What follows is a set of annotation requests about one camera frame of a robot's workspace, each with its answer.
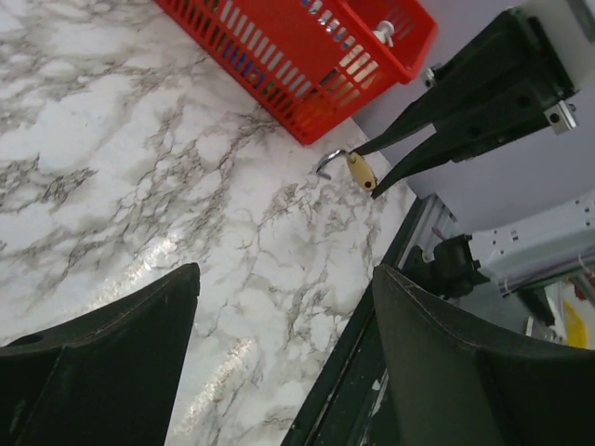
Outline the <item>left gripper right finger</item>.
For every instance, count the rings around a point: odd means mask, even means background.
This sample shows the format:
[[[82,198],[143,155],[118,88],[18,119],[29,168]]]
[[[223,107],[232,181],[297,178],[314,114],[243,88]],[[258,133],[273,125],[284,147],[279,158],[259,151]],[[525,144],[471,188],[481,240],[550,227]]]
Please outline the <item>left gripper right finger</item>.
[[[594,354],[518,334],[396,269],[373,298],[404,445],[590,445]]]

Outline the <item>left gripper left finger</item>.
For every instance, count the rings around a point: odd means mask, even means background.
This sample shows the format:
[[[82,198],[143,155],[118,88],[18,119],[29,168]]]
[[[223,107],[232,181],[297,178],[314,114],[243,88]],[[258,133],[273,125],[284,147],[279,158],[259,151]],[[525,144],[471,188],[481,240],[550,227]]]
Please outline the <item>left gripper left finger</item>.
[[[199,293],[185,264],[2,347],[2,444],[164,444]]]

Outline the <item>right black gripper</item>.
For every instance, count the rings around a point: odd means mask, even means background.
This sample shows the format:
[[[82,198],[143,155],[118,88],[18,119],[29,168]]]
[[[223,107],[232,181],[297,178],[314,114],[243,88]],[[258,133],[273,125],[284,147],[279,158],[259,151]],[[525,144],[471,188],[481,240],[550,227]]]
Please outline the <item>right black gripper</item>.
[[[379,181],[374,199],[417,173],[480,156],[548,126],[557,132],[575,126],[566,102],[574,85],[538,18],[520,8],[500,13],[432,74],[428,92],[355,150],[369,155],[434,126],[435,133]]]

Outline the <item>small brass padlock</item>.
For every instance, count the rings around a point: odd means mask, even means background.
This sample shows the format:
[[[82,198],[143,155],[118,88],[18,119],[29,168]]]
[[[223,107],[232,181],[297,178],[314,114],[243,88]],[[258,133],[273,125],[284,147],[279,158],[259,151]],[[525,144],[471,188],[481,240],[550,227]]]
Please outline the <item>small brass padlock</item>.
[[[330,180],[331,176],[324,170],[329,163],[337,158],[345,159],[353,179],[357,182],[362,190],[371,192],[376,188],[377,178],[373,169],[361,155],[353,151],[339,149],[326,154],[321,158],[316,166],[316,175]]]

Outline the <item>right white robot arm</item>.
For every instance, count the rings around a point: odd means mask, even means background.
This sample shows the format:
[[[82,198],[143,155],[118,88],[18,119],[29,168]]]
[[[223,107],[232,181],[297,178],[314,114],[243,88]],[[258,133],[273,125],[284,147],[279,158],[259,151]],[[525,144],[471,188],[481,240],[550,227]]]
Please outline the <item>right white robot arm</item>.
[[[550,128],[573,130],[569,99],[594,81],[594,5],[528,1],[501,12],[442,66],[430,89],[379,136],[353,151],[364,157],[432,125],[371,191],[447,163],[460,163]],[[545,286],[594,262],[593,195],[497,230],[438,243],[431,261],[411,250],[404,275],[445,298],[493,282],[505,294]]]

